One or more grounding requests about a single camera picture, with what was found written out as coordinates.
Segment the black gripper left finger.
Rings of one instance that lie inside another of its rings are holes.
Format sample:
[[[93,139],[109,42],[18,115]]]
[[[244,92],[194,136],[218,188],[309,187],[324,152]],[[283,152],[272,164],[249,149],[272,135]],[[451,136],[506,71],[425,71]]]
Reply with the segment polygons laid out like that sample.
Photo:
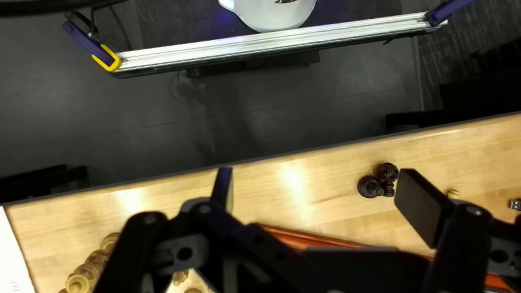
[[[233,169],[220,167],[212,187],[210,200],[230,211],[233,205]]]

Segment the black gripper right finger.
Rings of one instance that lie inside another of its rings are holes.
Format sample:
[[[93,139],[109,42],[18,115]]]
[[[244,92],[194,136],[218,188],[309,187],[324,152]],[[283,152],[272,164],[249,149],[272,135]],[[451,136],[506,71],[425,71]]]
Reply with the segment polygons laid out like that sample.
[[[399,172],[394,205],[428,247],[436,247],[454,203],[417,169]]]

